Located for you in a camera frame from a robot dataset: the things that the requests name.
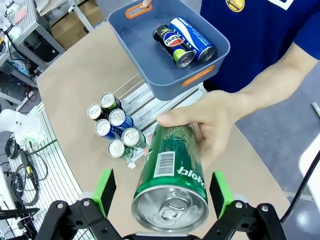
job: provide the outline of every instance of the hand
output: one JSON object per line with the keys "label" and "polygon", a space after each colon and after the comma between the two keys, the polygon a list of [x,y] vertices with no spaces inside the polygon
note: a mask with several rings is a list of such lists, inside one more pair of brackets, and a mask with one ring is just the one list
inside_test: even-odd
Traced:
{"label": "hand", "polygon": [[196,103],[160,114],[157,121],[164,127],[197,123],[196,131],[201,159],[213,161],[224,152],[231,129],[243,117],[241,93],[212,91]]}
{"label": "hand", "polygon": [[141,8],[147,8],[152,0],[143,0]]}

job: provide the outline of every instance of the concrete floor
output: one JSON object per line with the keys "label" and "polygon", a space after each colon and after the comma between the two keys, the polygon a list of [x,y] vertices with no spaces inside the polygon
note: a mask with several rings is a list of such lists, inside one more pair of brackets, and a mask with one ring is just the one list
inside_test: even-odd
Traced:
{"label": "concrete floor", "polygon": [[[111,1],[108,11],[121,7],[132,0]],[[200,12],[202,0],[182,0],[195,11]],[[281,188],[289,193],[295,193],[303,177],[298,168],[298,160],[302,152],[320,132],[320,119],[311,107],[311,102],[320,103],[320,64],[303,81],[300,88],[284,102],[260,110],[236,125],[252,144],[273,174]],[[1,78],[0,86],[5,84]],[[22,98],[22,87],[15,86],[9,94],[12,97]],[[36,102],[28,102],[20,112],[28,112],[41,101],[37,93]],[[0,98],[2,109],[11,108],[6,101]],[[10,133],[0,133],[0,146],[3,146]],[[0,162],[6,161],[0,156]],[[313,201],[299,200],[293,214],[284,224],[288,240],[318,240],[320,239],[320,214]]]}

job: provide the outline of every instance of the gray blue plastic container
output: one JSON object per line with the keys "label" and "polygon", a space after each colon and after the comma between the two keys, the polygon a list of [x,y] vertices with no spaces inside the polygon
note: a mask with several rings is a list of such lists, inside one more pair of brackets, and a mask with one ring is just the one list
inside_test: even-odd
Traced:
{"label": "gray blue plastic container", "polygon": [[[108,21],[156,98],[172,100],[217,74],[230,51],[230,43],[222,33],[180,0],[153,0],[147,9],[141,9],[141,3],[142,0],[135,1],[113,11]],[[153,39],[153,32],[176,17],[186,19],[215,46],[216,53],[211,59],[194,60],[184,68],[175,66]]]}

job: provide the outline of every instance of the person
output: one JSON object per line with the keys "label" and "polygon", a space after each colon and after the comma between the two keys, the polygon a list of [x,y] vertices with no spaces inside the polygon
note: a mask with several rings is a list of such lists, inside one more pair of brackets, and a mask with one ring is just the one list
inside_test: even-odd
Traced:
{"label": "person", "polygon": [[236,121],[290,97],[317,64],[320,1],[202,0],[200,15],[226,36],[230,52],[204,82],[208,94],[157,121],[164,127],[197,123],[202,158],[212,160],[225,150]]}

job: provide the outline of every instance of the pepsi logo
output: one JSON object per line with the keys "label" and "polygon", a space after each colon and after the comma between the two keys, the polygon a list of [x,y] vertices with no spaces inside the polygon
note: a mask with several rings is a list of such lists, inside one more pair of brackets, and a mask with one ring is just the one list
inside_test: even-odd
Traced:
{"label": "pepsi logo", "polygon": [[167,32],[164,37],[164,44],[168,47],[174,47],[184,42],[177,34],[173,34],[172,32]]}

